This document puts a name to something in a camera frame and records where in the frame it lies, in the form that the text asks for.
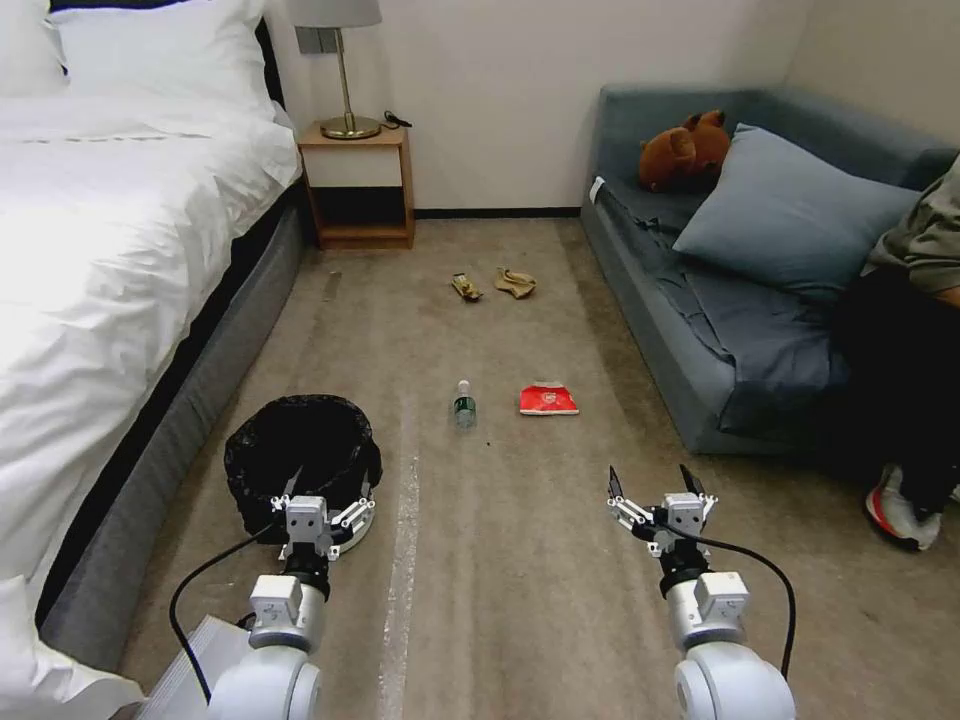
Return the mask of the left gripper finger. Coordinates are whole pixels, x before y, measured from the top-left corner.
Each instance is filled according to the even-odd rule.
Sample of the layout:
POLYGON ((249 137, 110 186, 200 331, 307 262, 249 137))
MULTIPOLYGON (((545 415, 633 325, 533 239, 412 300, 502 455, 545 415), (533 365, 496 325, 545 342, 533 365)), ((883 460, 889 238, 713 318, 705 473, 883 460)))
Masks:
POLYGON ((342 478, 328 490, 328 522, 333 542, 359 542, 369 530, 376 510, 371 473, 342 478))
POLYGON ((293 475, 286 481, 283 491, 279 495, 271 498, 271 508, 272 508, 272 513, 274 515, 285 514, 286 508, 289 502, 295 496, 297 483, 299 481, 302 471, 303 471, 303 467, 300 466, 293 473, 293 475))

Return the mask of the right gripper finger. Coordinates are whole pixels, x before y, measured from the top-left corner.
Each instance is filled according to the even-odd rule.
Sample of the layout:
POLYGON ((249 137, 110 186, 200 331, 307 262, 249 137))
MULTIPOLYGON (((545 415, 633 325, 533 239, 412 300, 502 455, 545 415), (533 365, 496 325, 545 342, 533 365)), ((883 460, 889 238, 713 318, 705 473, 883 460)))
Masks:
POLYGON ((638 505, 623 494, 619 476, 613 466, 608 468, 607 506, 616 521, 634 537, 654 536, 654 512, 638 505))
POLYGON ((700 479, 685 464, 680 465, 680 472, 685 488, 689 493, 696 495, 702 505, 702 518, 707 519, 717 502, 717 497, 705 490, 700 479))

